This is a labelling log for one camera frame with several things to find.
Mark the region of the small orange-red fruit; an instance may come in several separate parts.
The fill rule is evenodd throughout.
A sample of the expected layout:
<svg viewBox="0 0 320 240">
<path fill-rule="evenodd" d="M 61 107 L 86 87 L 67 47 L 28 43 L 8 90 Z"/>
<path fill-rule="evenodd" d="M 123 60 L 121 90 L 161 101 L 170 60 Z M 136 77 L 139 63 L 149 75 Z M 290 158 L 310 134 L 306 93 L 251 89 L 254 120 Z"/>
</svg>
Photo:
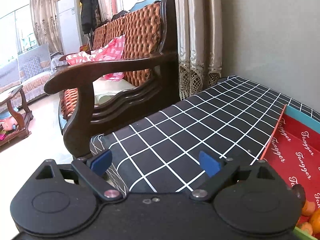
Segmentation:
<svg viewBox="0 0 320 240">
<path fill-rule="evenodd" d="M 315 202 L 306 200 L 302 208 L 302 215 L 306 217 L 310 217 L 315 212 L 315 209 L 316 209 Z"/>
</svg>

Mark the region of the yellow small fruit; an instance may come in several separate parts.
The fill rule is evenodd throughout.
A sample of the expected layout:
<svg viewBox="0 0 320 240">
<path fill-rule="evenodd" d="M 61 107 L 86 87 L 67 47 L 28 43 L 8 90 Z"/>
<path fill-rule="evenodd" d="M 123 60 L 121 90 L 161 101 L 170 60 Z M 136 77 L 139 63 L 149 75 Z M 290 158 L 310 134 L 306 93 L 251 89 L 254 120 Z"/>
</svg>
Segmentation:
<svg viewBox="0 0 320 240">
<path fill-rule="evenodd" d="M 307 233 L 308 235 L 310 235 L 310 236 L 313 235 L 313 228 L 310 223 L 304 222 L 304 223 L 300 224 L 299 228 L 300 228 L 300 230 Z"/>
</svg>

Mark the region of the orange mandarin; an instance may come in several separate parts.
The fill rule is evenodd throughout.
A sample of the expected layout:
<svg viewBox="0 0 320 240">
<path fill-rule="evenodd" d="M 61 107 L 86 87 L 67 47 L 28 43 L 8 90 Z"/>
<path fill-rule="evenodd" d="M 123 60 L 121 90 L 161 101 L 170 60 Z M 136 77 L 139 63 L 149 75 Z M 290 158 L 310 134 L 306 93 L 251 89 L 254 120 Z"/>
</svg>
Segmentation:
<svg viewBox="0 0 320 240">
<path fill-rule="evenodd" d="M 320 209 L 317 209 L 309 219 L 309 223 L 312 226 L 313 234 L 320 233 Z"/>
</svg>

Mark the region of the dark brown passion fruit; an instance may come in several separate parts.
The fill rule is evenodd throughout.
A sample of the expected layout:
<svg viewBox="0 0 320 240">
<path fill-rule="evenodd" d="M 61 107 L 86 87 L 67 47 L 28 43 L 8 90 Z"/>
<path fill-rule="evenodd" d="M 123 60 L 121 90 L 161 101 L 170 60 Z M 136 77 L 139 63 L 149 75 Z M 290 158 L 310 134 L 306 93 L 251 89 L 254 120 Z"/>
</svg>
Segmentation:
<svg viewBox="0 0 320 240">
<path fill-rule="evenodd" d="M 302 187 L 301 184 L 295 184 L 295 185 L 293 185 L 293 187 L 291 187 L 291 189 L 294 192 L 294 194 L 297 196 L 297 198 L 299 199 L 301 208 L 303 208 L 305 205 L 305 202 L 306 202 L 306 195 L 305 195 L 304 187 Z"/>
</svg>

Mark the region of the black white grid tablecloth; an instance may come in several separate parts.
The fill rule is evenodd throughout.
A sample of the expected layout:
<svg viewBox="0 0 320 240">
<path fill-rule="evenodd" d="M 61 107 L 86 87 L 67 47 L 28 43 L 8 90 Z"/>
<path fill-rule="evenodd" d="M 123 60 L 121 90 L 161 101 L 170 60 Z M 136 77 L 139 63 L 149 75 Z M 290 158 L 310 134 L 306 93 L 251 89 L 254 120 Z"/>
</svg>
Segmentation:
<svg viewBox="0 0 320 240">
<path fill-rule="evenodd" d="M 206 174 L 204 151 L 246 165 L 259 159 L 284 106 L 319 120 L 301 102 L 239 76 L 216 85 L 110 134 L 90 140 L 93 154 L 111 150 L 107 175 L 127 192 L 190 192 Z"/>
</svg>

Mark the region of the dark wooden sofa chair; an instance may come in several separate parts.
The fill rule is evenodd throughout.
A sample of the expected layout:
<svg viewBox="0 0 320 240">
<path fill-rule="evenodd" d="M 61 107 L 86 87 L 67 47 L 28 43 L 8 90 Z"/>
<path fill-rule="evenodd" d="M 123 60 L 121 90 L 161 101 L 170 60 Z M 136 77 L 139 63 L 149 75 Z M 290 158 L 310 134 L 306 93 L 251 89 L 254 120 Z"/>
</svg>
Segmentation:
<svg viewBox="0 0 320 240">
<path fill-rule="evenodd" d="M 121 35 L 121 59 L 68 65 L 44 86 L 47 94 L 60 94 L 63 141 L 75 158 L 92 155 L 94 136 L 115 132 L 180 99 L 175 0 L 140 2 L 134 11 L 100 26 L 93 50 Z"/>
</svg>

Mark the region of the red cardboard fruit box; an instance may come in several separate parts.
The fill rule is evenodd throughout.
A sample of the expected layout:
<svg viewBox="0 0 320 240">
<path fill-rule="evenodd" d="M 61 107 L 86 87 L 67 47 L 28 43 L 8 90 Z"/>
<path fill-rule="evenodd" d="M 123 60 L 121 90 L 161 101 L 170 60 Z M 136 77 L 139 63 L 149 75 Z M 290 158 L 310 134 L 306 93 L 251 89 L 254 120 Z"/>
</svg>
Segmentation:
<svg viewBox="0 0 320 240">
<path fill-rule="evenodd" d="M 315 202 L 315 211 L 319 209 L 319 121 L 285 105 L 260 159 L 289 187 L 301 184 L 306 200 Z M 301 215 L 296 224 L 294 233 L 300 239 L 319 239 L 319 233 L 310 236 L 299 228 L 310 217 Z"/>
</svg>

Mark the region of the wooden coffee table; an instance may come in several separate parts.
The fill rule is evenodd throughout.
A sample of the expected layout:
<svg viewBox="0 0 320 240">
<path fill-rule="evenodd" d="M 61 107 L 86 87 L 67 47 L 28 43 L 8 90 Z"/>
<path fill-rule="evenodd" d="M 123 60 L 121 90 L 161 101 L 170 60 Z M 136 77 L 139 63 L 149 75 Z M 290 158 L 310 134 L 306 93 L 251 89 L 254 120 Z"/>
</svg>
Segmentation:
<svg viewBox="0 0 320 240">
<path fill-rule="evenodd" d="M 11 103 L 17 94 L 21 96 L 23 113 L 15 110 Z M 2 134 L 4 135 L 4 138 L 1 140 L 1 146 L 16 138 L 27 138 L 31 134 L 29 131 L 29 123 L 33 120 L 33 113 L 28 107 L 23 85 L 16 85 L 1 92 L 1 106 L 3 105 L 7 106 L 10 116 L 1 118 L 1 132 L 3 131 Z"/>
</svg>

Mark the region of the grey fabric sofa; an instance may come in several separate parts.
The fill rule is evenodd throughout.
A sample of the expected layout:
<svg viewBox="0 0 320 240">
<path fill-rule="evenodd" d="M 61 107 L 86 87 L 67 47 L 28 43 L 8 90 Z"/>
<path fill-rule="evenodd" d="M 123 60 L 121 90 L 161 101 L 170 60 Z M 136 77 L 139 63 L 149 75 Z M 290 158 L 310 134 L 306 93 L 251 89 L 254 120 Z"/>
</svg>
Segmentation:
<svg viewBox="0 0 320 240">
<path fill-rule="evenodd" d="M 35 101 L 45 95 L 44 85 L 51 75 L 49 46 L 44 44 L 1 66 L 1 92 L 22 85 L 26 101 Z"/>
</svg>

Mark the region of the pink checkered cloth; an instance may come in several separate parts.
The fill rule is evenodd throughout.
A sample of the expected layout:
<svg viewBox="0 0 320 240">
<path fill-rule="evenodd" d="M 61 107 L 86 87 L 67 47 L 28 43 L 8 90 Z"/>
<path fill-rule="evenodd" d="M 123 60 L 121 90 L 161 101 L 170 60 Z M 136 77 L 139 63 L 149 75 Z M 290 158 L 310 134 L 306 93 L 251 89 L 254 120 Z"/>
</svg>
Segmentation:
<svg viewBox="0 0 320 240">
<path fill-rule="evenodd" d="M 113 61 L 122 58 L 125 46 L 125 35 L 115 37 L 106 46 L 91 51 L 91 54 L 81 51 L 67 55 L 66 61 L 71 66 L 85 62 Z"/>
</svg>

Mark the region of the black hanging coat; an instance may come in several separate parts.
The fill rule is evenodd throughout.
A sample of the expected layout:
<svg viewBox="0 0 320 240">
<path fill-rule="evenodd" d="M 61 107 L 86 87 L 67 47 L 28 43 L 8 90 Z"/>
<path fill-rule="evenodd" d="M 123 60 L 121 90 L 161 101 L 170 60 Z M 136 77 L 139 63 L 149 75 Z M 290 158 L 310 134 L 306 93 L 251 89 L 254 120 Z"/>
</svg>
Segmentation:
<svg viewBox="0 0 320 240">
<path fill-rule="evenodd" d="M 81 26 L 84 34 L 95 31 L 101 24 L 101 15 L 98 0 L 80 0 L 81 7 Z"/>
</svg>

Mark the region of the white refrigerator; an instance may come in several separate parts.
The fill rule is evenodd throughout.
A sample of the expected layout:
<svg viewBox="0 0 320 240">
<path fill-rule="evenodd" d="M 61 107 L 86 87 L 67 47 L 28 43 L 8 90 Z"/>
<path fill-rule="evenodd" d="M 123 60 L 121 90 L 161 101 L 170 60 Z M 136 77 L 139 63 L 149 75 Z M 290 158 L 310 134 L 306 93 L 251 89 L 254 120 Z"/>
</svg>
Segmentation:
<svg viewBox="0 0 320 240">
<path fill-rule="evenodd" d="M 63 52 L 77 53 L 85 42 L 81 26 L 80 0 L 59 0 L 56 6 Z"/>
</svg>

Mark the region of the beige curtain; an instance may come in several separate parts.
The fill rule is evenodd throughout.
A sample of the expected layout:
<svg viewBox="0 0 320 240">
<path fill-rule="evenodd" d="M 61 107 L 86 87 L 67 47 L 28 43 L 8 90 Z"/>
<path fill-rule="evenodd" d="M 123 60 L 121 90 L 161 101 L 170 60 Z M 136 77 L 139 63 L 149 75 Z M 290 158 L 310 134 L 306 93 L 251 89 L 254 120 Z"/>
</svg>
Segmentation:
<svg viewBox="0 0 320 240">
<path fill-rule="evenodd" d="M 188 98 L 215 85 L 222 73 L 221 0 L 175 0 L 179 92 Z"/>
</svg>

